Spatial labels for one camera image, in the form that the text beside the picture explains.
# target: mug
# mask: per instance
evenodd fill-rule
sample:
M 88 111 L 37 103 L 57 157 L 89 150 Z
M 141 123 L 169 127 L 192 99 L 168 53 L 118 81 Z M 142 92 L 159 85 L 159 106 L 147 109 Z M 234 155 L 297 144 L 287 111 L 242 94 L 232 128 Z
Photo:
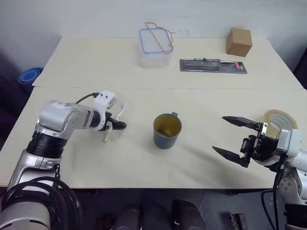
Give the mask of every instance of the mug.
M 181 132 L 182 124 L 178 114 L 161 114 L 153 122 L 153 141 L 162 149 L 172 147 Z

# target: white table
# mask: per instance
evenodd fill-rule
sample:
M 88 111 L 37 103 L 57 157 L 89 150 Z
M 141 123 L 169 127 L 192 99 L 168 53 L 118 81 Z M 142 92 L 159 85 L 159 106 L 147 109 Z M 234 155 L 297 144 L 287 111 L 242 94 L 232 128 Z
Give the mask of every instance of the white table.
M 101 90 L 36 87 L 0 153 L 0 184 L 7 185 L 19 156 L 31 139 L 42 106 L 51 99 L 74 102 Z M 227 161 L 212 145 L 239 153 L 242 139 L 254 130 L 221 119 L 224 115 L 259 119 L 269 109 L 289 113 L 307 144 L 307 94 L 303 89 L 115 89 L 118 103 L 129 106 L 127 128 L 108 143 L 103 133 L 76 130 L 63 152 L 61 178 L 72 188 L 268 188 L 275 173 L 251 162 L 248 169 Z M 91 105 L 87 99 L 84 104 Z M 153 120 L 177 112 L 183 128 L 174 147 L 153 143 Z
M 253 40 L 247 57 L 228 55 L 225 39 L 175 38 L 170 64 L 139 66 L 138 38 L 62 38 L 34 86 L 117 89 L 301 89 L 268 40 Z M 180 72 L 181 58 L 242 61 L 248 74 Z

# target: small brown box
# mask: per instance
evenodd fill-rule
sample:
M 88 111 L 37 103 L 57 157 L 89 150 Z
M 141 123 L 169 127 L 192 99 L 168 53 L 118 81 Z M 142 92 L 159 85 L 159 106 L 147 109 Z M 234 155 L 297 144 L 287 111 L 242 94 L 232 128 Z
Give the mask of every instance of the small brown box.
M 249 30 L 232 28 L 227 38 L 226 53 L 246 57 L 252 47 Z

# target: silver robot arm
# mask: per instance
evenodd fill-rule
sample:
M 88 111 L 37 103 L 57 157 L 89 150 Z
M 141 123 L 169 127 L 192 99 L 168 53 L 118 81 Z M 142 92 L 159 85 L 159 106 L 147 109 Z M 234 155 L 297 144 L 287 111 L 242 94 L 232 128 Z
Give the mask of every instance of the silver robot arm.
M 248 167 L 250 159 L 277 172 L 274 187 L 278 188 L 285 202 L 287 230 L 307 229 L 307 150 L 300 149 L 301 133 L 297 129 L 282 129 L 276 139 L 266 136 L 267 123 L 243 117 L 225 116 L 224 120 L 236 126 L 256 130 L 257 136 L 249 135 L 243 140 L 238 154 L 213 147 L 226 159 Z
M 107 130 L 106 122 L 110 120 L 113 128 L 124 129 L 126 124 L 112 119 L 107 109 L 115 102 L 115 95 L 109 91 L 93 94 L 94 105 L 87 107 L 77 103 L 61 103 L 50 101 L 41 111 L 35 126 L 32 140 L 23 150 L 16 168 L 8 185 L 8 192 L 33 179 L 51 177 L 59 179 L 59 165 L 62 159 L 64 146 L 76 129 Z M 33 199 L 37 194 L 46 196 L 52 191 L 49 187 L 55 187 L 55 181 L 43 180 L 45 185 L 40 187 L 25 186 L 19 193 L 22 195 L 8 194 L 8 204 L 2 201 L 0 213 L 0 230 L 19 229 L 50 229 L 50 217 L 48 208 L 39 201 Z

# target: packing tape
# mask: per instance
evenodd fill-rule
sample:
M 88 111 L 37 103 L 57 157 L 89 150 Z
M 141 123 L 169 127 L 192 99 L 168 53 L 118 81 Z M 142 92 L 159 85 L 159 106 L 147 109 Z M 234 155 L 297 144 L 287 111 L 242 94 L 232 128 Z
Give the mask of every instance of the packing tape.
M 266 135 L 270 137 L 276 137 L 282 128 L 297 129 L 297 123 L 294 118 L 277 109 L 267 111 L 261 118 L 261 122 L 268 123 Z

